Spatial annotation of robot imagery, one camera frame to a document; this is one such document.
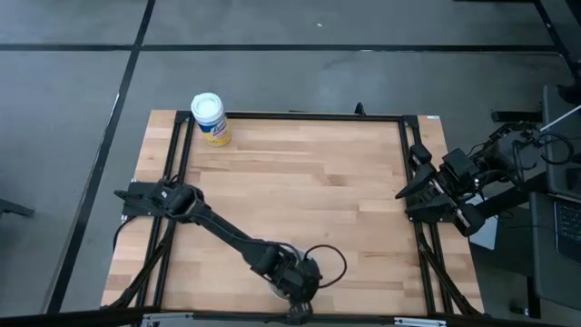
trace plastic container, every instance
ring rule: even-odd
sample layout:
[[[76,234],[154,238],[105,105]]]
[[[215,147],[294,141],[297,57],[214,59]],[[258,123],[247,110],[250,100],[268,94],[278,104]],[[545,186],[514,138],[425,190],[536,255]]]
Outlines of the plastic container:
[[[192,113],[210,145],[222,146],[231,140],[222,100],[218,95],[204,93],[194,96]]]

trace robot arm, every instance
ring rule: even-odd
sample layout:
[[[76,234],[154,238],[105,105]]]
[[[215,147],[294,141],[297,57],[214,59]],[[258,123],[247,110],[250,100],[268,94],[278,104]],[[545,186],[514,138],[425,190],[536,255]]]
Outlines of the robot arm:
[[[412,219],[450,222],[462,235],[470,236],[484,225],[487,217],[467,200],[493,182],[511,182],[519,187],[523,171],[535,167],[543,157],[541,148],[545,142],[551,142],[546,136],[549,134],[541,133],[532,124],[505,124],[476,153],[465,154],[456,149],[446,154],[439,169],[431,163],[432,155],[426,147],[412,145],[408,161],[415,176],[396,198],[409,200],[407,213]]]
[[[312,314],[310,301],[317,290],[333,284],[347,270],[344,256],[336,250],[345,264],[344,272],[333,282],[320,285],[322,276],[319,266],[306,255],[310,250],[300,254],[290,244],[251,238],[215,213],[204,201],[200,189],[188,184],[161,180],[148,190],[145,193],[115,191],[115,194],[125,201],[125,205],[146,209],[151,215],[164,216],[177,223],[195,223],[223,240],[241,254],[253,272],[288,296],[289,317],[292,319],[301,320]],[[145,263],[132,284],[110,308],[129,305],[170,242],[171,238],[166,235],[160,240],[152,259]]]

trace wooden table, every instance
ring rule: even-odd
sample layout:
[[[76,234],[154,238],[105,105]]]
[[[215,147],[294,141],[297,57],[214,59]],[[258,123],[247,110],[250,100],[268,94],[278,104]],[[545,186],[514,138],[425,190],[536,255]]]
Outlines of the wooden table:
[[[152,111],[137,180],[162,176],[174,116]],[[441,123],[426,116],[419,122],[422,141],[439,164],[447,152]],[[212,209],[248,235],[300,249],[328,243],[345,254],[347,274],[319,290],[312,301],[315,313],[426,314],[413,226],[404,202],[394,200],[406,185],[398,124],[230,119],[229,126],[232,140],[223,147],[209,146],[196,127],[186,183],[200,187]],[[180,152],[178,146],[175,172]],[[103,304],[114,301],[139,272],[151,225],[151,217],[137,218],[121,232]],[[468,239],[452,224],[440,224],[439,232],[448,273],[482,310]],[[336,253],[320,249],[312,256],[323,281],[340,273]],[[146,303],[153,301],[156,276],[154,271]],[[433,272],[432,283],[441,310]],[[186,224],[176,230],[162,307],[286,312],[289,305],[239,253]]]

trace wire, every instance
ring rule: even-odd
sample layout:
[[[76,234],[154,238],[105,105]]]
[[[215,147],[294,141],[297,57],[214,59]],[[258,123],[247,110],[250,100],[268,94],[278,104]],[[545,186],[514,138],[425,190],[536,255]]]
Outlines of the wire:
[[[477,147],[477,146],[481,146],[481,145],[484,145],[484,144],[486,144],[486,143],[487,143],[487,142],[483,142],[483,143],[481,143],[481,144],[476,144],[476,145],[472,146],[472,148],[470,149],[470,152],[468,152],[468,154],[466,154],[466,156],[467,156],[467,157],[469,157],[469,156],[470,156],[470,155],[471,155],[471,154],[474,152],[474,149],[476,149],[476,147]]]
[[[515,162],[518,184],[521,184],[525,181],[525,176],[523,174],[523,163],[518,151],[518,142],[512,143],[512,160]]]
[[[113,236],[113,251],[115,251],[115,247],[117,246],[117,238],[119,237],[119,233],[125,227],[125,225],[130,223],[134,218],[135,216],[127,216],[127,219],[122,224],[120,224],[119,227],[117,227],[115,235]]]
[[[563,135],[561,135],[559,133],[555,133],[555,132],[543,132],[541,135],[538,136],[538,140],[540,141],[543,137],[546,137],[546,136],[553,136],[556,138],[555,141],[549,141],[547,144],[556,143],[559,141],[563,142],[567,148],[567,156],[564,160],[555,162],[555,161],[548,159],[547,156],[545,155],[545,153],[543,151],[541,151],[541,157],[543,158],[543,160],[547,164],[553,164],[553,165],[562,165],[562,164],[570,163],[571,159],[573,159],[573,155],[575,154],[575,147],[573,146],[571,141],[569,141],[569,139],[567,137],[564,137]]]
[[[315,249],[319,249],[319,248],[328,248],[328,249],[335,251],[341,257],[341,260],[343,261],[343,271],[341,272],[339,277],[335,278],[334,280],[332,280],[330,282],[327,282],[326,284],[319,286],[320,289],[324,289],[326,287],[331,286],[335,282],[340,281],[343,278],[343,276],[345,276],[345,273],[347,272],[347,260],[345,259],[345,256],[343,255],[343,253],[341,253],[341,251],[339,251],[338,248],[336,248],[332,245],[328,245],[328,244],[319,244],[319,245],[315,245],[315,246],[311,247],[309,250],[307,250],[307,252],[305,252],[305,258],[307,257],[307,255],[309,255],[309,253],[311,251],[313,251]]]
[[[133,297],[137,294],[138,289],[141,288],[145,280],[151,275],[157,261],[167,252],[171,236],[172,230],[167,228],[163,234],[163,238],[159,241],[155,250],[153,250],[152,257],[143,263],[142,269],[137,273],[129,286],[123,290],[120,297],[109,305],[110,308],[126,308],[129,306]]]

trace concrete floor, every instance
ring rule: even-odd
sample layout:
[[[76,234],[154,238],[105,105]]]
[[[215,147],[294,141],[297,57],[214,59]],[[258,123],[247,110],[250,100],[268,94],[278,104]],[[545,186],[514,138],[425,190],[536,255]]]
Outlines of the concrete floor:
[[[1,43],[132,44],[144,0],[0,0]],[[557,22],[562,25],[573,24]],[[547,45],[529,4],[451,0],[158,0],[146,44]],[[36,209],[0,221],[0,315],[44,309],[128,52],[0,51],[0,197]],[[227,110],[437,114],[449,148],[497,126],[492,110],[536,110],[545,84],[568,84],[558,56],[349,52],[141,53],[63,310],[99,306],[122,204],[152,109],[219,94]],[[518,318],[524,278],[480,264],[486,311]],[[579,312],[543,303],[543,321]],[[208,323],[208,326],[219,324]]]

